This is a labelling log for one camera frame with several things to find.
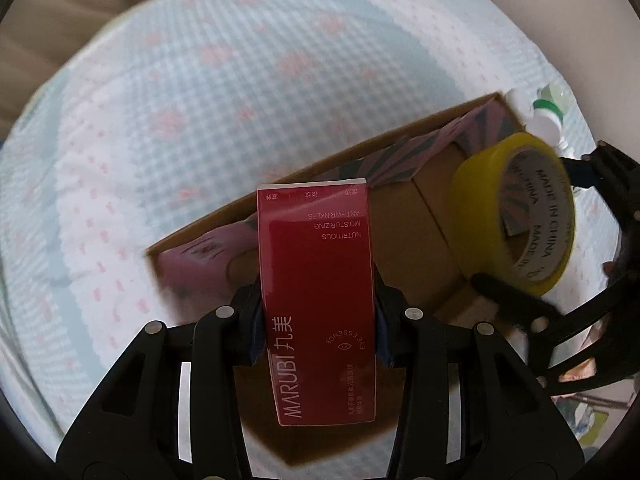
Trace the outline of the white green-label bottle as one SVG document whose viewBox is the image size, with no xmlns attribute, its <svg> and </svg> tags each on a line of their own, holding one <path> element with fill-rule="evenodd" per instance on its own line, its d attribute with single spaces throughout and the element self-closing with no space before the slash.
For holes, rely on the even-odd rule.
<svg viewBox="0 0 640 480">
<path fill-rule="evenodd" d="M 563 88 L 557 84 L 547 84 L 537 91 L 533 102 L 534 116 L 548 118 L 556 128 L 562 130 L 571 105 L 570 96 Z"/>
</svg>

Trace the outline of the large white supplement bottle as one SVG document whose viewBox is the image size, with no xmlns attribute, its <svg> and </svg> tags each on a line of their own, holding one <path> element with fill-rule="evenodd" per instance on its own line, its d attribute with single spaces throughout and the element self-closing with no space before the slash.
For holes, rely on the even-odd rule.
<svg viewBox="0 0 640 480">
<path fill-rule="evenodd" d="M 555 124 L 548 118 L 534 116 L 533 102 L 535 100 L 531 101 L 523 91 L 517 88 L 506 92 L 504 97 L 526 132 L 543 140 L 552 148 L 560 146 L 563 129 L 556 128 Z"/>
</svg>

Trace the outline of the yellow tape roll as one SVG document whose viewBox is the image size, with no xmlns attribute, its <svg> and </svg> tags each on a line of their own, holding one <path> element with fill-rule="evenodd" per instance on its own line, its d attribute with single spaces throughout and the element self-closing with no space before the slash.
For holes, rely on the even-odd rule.
<svg viewBox="0 0 640 480">
<path fill-rule="evenodd" d="M 450 182 L 449 245 L 466 278 L 486 273 L 529 295 L 559 281 L 575 234 L 570 179 L 529 133 L 512 134 L 462 162 Z"/>
</svg>

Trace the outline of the red Marubi carton box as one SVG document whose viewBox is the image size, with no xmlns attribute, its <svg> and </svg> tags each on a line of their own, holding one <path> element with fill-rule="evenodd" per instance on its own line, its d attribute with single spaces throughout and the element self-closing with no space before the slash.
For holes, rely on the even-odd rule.
<svg viewBox="0 0 640 480">
<path fill-rule="evenodd" d="M 258 188 L 259 277 L 278 422 L 372 422 L 375 306 L 363 179 Z"/>
</svg>

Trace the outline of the brown cardboard box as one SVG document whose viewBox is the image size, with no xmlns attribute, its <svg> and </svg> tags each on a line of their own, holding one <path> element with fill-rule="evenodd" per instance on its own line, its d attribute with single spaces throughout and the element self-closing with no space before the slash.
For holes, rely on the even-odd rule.
<svg viewBox="0 0 640 480">
<path fill-rule="evenodd" d="M 410 304 L 446 318 L 473 296 L 448 244 L 449 182 L 466 158 L 521 128 L 506 98 L 494 93 L 363 141 L 289 179 L 366 179 L 373 261 L 382 279 Z M 158 282 L 195 309 L 208 292 L 230 298 L 257 275 L 255 211 L 255 197 L 247 195 L 152 245 Z M 239 368 L 235 380 L 248 459 L 259 477 L 359 478 L 386 468 L 404 393 L 401 368 L 378 366 L 376 419 L 359 426 L 279 426 L 266 359 Z"/>
</svg>

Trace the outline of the blue pink patterned bedspread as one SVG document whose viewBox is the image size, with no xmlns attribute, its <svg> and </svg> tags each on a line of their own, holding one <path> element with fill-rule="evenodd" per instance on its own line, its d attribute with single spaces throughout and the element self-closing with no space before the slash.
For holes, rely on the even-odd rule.
<svg viewBox="0 0 640 480">
<path fill-rule="evenodd" d="M 90 396 L 140 330 L 198 322 L 148 256 L 166 236 L 265 185 L 420 119 L 517 88 L 570 96 L 561 157 L 590 154 L 576 96 L 491 0 L 151 0 L 107 25 L 26 105 L 1 150 L 1 390 L 18 428 L 56 466 Z M 572 188 L 575 234 L 541 298 L 567 314 L 615 281 L 622 234 L 595 188 Z M 473 294 L 439 322 L 494 326 L 550 396 L 601 478 L 613 439 L 586 439 L 590 390 L 638 370 L 620 306 L 527 363 L 527 334 Z"/>
</svg>

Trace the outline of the beige curtain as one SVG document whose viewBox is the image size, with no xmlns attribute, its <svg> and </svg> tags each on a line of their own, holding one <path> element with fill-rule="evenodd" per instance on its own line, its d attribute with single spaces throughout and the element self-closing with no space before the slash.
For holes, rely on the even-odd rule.
<svg viewBox="0 0 640 480">
<path fill-rule="evenodd" d="M 13 0 L 1 20 L 1 135 L 107 22 L 144 0 Z"/>
</svg>

